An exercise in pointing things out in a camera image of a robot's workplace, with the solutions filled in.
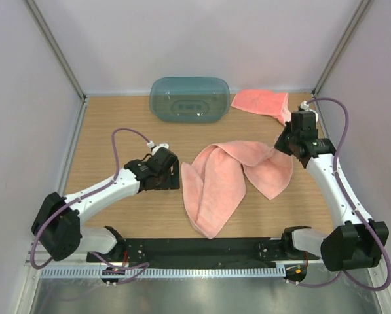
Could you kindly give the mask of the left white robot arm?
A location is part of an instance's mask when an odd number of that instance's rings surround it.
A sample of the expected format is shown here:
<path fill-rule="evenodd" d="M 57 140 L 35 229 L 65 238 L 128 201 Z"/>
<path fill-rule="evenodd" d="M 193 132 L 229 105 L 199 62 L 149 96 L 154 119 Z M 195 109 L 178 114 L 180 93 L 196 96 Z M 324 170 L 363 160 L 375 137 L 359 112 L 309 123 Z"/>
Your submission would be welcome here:
<path fill-rule="evenodd" d="M 142 160 L 132 160 L 113 176 L 74 194 L 49 194 L 31 231 L 53 261 L 73 253 L 96 252 L 111 262 L 126 251 L 123 237 L 110 226 L 87 228 L 96 213 L 124 198 L 148 190 L 177 190 L 179 159 L 167 146 L 157 145 Z"/>

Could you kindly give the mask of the long pink towel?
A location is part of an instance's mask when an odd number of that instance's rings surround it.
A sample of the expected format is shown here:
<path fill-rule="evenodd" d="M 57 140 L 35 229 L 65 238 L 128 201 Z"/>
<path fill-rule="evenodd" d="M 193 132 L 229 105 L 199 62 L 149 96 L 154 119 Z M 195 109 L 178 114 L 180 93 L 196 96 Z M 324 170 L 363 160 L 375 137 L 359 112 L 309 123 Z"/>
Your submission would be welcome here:
<path fill-rule="evenodd" d="M 273 200 L 289 185 L 293 160 L 258 141 L 207 146 L 181 165 L 183 203 L 193 228 L 208 239 L 218 235 L 246 195 L 246 182 Z"/>

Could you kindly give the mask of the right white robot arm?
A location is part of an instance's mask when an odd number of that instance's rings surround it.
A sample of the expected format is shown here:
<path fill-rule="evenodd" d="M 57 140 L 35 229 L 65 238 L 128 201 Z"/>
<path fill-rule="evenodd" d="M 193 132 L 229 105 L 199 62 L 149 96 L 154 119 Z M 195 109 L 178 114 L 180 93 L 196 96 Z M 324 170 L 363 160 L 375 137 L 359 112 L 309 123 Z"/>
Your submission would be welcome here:
<path fill-rule="evenodd" d="M 311 174 L 330 210 L 334 225 L 326 235 L 310 227 L 285 229 L 280 250 L 289 259 L 303 251 L 320 257 L 329 271 L 372 268 L 382 252 L 374 236 L 386 243 L 389 231 L 362 207 L 335 159 L 329 139 L 320 139 L 312 111 L 295 111 L 279 136 L 275 149 L 294 156 Z"/>

